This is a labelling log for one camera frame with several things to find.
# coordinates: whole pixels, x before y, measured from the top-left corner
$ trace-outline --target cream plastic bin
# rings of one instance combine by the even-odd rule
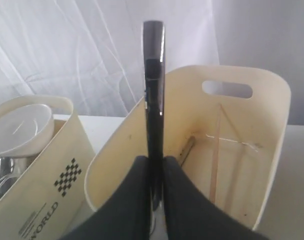
[[[248,85],[252,97],[205,93],[207,80]],[[180,160],[193,137],[184,172],[206,197],[214,193],[210,198],[220,209],[256,229],[277,170],[290,100],[288,84],[266,70],[176,69],[165,76],[164,154]],[[87,170],[85,195],[94,211],[114,193],[138,155],[147,155],[143,99]]]

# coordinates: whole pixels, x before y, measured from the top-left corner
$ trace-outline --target gray wall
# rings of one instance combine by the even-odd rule
[[[219,62],[263,68],[292,91],[289,123],[304,125],[304,0],[213,0]]]

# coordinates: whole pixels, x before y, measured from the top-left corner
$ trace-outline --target white bowl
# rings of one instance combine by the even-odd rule
[[[39,154],[54,132],[52,110],[45,104],[19,107],[0,117],[0,157]]]

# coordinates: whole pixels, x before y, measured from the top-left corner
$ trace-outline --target white table surface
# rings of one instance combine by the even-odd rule
[[[123,118],[80,116],[80,120],[98,153]],[[84,202],[67,231],[91,214]],[[304,240],[304,126],[289,125],[286,129],[276,177],[258,230],[271,240]]]

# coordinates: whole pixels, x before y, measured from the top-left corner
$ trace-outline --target checkered pattern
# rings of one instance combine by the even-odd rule
[[[78,175],[81,173],[82,170],[79,168],[79,164],[77,164],[77,161],[73,158],[71,164],[66,166],[65,171],[60,174],[60,178],[54,183],[54,186],[57,187],[62,197],[67,195],[67,191],[71,188],[72,183],[77,180]]]

